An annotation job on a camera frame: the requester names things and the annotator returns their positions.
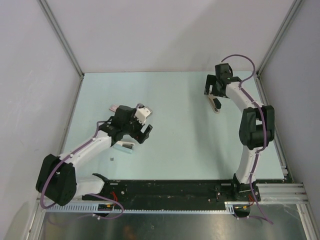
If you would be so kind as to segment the left aluminium frame post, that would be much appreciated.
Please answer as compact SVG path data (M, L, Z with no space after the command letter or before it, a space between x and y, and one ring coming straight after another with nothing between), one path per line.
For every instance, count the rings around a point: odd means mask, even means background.
M63 51L65 52L66 56L68 57L69 61L71 62L71 65L73 66L74 70L78 74L78 76L82 79L84 76L84 72L82 71L76 56L68 43L67 38L65 37L65 34L63 33L60 24L57 21L57 18L55 17L55 14L53 13L49 3L47 0L37 0L37 3L39 4L44 16L46 17L49 25L51 26L54 34L57 37L57 40L59 41Z

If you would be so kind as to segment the aluminium frame post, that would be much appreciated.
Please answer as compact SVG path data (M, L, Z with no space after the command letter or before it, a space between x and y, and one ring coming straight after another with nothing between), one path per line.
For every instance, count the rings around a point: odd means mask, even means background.
M294 0L285 15L275 37L273 38L271 45L269 46L266 54L264 55L261 64L256 70L256 76L258 78L261 77L263 71L267 67L268 63L272 59L273 55L275 54L277 48L280 46L281 42L283 41L284 37L286 36L287 31L289 30L290 26L294 22L294 19L298 15L301 7L305 3L304 0Z
M55 14L53 13L49 3L47 0L37 0L37 3L39 4L44 16L46 17L49 25L51 26L54 34L57 37L57 40L59 41L63 51L65 52L66 56L68 57L69 61L71 62L71 65L73 66L74 70L78 74L78 76L82 79L84 76L84 72L82 71L76 56L68 43L67 38L65 37L65 34L63 33L60 24L57 21L57 18L55 17Z

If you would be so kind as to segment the red white staple box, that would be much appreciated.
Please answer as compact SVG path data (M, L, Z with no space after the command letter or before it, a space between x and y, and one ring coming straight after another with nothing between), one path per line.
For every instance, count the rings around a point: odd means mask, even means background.
M109 110L112 111L113 113L115 113L118 108L119 108L118 105L112 105L112 106L109 108Z

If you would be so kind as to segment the light blue white stapler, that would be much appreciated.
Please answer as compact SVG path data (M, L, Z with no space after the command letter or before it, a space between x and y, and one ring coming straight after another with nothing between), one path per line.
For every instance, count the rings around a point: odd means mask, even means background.
M117 141L113 145L113 148L123 153L132 154L134 151L134 146L135 146L135 143L133 142Z

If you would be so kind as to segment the aluminium front rail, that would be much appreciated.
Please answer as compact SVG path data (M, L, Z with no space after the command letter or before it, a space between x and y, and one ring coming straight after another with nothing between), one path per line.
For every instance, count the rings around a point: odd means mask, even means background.
M45 190L45 197L60 206L69 203L73 198L84 200L98 197L109 197L120 201L129 201L134 197L207 197L217 202L245 202L253 199L261 201L261 196L302 195L305 189L300 184L256 183L245 192L235 192L232 180L99 180L101 187L94 185L81 186L79 183L50 184Z

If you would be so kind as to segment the beige black stapler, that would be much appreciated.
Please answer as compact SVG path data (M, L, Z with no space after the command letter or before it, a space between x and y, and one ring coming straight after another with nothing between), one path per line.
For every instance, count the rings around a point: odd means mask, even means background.
M221 106L222 106L219 99L212 94L208 94L207 99L208 99L208 102L209 102L213 112L216 114L219 114L221 111Z

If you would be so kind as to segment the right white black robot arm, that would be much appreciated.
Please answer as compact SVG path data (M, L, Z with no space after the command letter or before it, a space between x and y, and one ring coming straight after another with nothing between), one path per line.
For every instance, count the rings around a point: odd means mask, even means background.
M238 76L228 63L215 66L215 75L206 78L204 95L215 113L222 107L219 98L230 99L242 116L239 126L239 140L243 145L240 164L233 176L231 196L242 201L254 186L255 172L260 154L275 138L275 109L255 100L243 87Z

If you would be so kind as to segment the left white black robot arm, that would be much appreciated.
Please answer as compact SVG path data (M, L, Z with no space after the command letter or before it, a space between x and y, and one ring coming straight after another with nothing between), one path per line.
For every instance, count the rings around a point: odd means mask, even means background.
M42 162L36 190L40 193L40 205L43 209L48 198L54 205L65 206L75 197L94 194L105 200L110 196L111 188L106 184L107 178L93 173L89 177L79 177L79 169L93 160L101 152L112 148L124 136L130 136L139 144L149 138L153 127L146 125L152 110L138 104L135 108L120 105L108 120L98 121L94 134L70 152L58 156L47 155Z

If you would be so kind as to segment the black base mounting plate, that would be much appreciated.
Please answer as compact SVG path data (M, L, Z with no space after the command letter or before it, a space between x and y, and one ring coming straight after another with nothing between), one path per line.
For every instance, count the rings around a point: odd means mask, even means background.
M86 201L115 198L127 211L216 211L226 202L260 201L255 183L225 180L108 180L98 196Z

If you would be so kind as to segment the right aluminium frame post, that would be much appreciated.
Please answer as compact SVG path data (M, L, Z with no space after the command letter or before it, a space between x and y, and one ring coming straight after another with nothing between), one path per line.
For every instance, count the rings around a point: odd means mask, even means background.
M261 77L263 71L267 67L268 63L272 59L273 55L275 54L277 48L280 46L281 42L283 41L284 37L286 36L287 31L289 30L290 26L294 22L294 19L298 15L301 7L305 3L304 0L294 0L285 15L275 37L273 38L271 45L269 46L266 54L264 55L261 64L256 70L256 76L258 78Z

